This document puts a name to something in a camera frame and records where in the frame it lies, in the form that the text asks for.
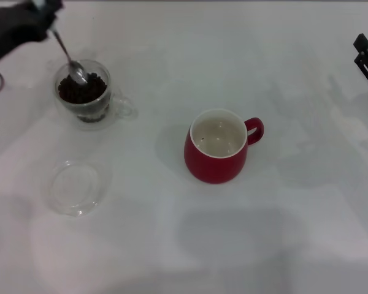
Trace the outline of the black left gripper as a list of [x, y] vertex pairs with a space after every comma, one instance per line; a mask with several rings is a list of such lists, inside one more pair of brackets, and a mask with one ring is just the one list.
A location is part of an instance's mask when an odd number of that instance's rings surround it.
[[0, 40], [13, 43], [45, 40], [62, 8], [62, 0], [20, 1], [0, 7]]

